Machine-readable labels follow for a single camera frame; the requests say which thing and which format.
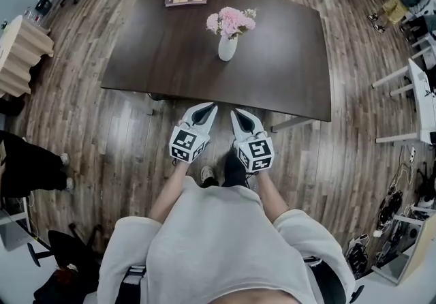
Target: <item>forearm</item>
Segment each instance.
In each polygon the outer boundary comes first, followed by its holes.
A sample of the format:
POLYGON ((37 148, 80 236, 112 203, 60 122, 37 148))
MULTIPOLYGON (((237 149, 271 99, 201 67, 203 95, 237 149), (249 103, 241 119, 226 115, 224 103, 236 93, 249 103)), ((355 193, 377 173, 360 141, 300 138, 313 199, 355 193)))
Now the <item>forearm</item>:
POLYGON ((267 218, 274 223, 274 221, 286 211, 289 207, 281 197, 274 183, 271 181, 269 174, 262 170, 257 175, 259 185, 259 196, 264 205, 264 210, 267 218))
POLYGON ((159 223, 164 223, 167 216, 170 214, 172 207, 182 193, 183 179, 188 171, 189 164, 179 161, 171 177, 166 181, 165 185, 157 200, 151 207, 149 218, 159 223))

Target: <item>black shoe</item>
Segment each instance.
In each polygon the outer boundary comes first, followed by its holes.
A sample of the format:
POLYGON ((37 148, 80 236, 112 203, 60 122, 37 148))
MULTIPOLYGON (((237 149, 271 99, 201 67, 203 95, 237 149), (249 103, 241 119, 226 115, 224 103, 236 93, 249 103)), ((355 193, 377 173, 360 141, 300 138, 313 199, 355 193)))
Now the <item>black shoe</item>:
POLYGON ((377 15, 377 13, 369 14, 367 17, 368 17, 368 19, 369 19, 371 22, 375 22, 375 21, 378 20, 378 18, 379 18, 379 16, 377 15))
POLYGON ((378 24, 373 23, 373 27, 375 30, 377 30, 381 34, 383 34, 386 31, 386 29, 383 25, 378 25, 378 24))

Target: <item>beige tablecloth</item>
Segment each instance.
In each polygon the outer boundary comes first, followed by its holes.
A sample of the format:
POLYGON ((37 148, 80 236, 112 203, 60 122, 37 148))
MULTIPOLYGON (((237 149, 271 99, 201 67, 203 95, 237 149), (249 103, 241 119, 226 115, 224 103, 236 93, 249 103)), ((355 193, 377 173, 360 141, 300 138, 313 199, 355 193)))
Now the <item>beige tablecloth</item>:
POLYGON ((0 95, 30 94, 29 69, 38 64, 42 55, 53 57, 55 43, 46 32, 22 16, 7 25, 0 39, 0 95))

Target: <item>person wearing yellow pants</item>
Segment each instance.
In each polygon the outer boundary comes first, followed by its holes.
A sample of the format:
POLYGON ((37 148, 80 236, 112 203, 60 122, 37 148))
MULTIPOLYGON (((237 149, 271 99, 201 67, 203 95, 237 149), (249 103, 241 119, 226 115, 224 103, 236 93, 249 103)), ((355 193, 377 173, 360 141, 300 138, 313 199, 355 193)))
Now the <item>person wearing yellow pants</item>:
POLYGON ((406 13, 417 14, 421 12, 431 0, 387 0, 377 13, 369 14, 368 19, 373 22, 373 27, 379 33, 384 33, 386 29, 397 24, 406 13), (377 24, 376 21, 385 18, 385 23, 377 24))

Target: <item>white table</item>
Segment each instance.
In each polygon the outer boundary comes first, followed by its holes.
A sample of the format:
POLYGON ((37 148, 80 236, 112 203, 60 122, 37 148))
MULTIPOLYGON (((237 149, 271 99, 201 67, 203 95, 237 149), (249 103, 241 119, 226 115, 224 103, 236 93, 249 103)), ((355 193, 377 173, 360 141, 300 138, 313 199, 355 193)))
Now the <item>white table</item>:
POLYGON ((0 38, 0 95, 30 94, 30 68, 39 63, 42 55, 53 57, 55 43, 47 33, 22 16, 6 26, 0 38))
POLYGON ((409 65, 374 82, 372 86, 373 88, 378 87, 389 80, 403 76, 406 73, 409 73, 412 83, 401 87, 396 91, 391 91, 390 95, 398 95, 409 90, 414 90, 416 115, 418 117, 417 131, 408 134, 401 134, 399 136, 376 138, 375 142, 413 142, 420 140, 421 142, 431 145, 430 133, 436 132, 436 97, 431 93, 427 75, 411 59, 409 59, 409 65))

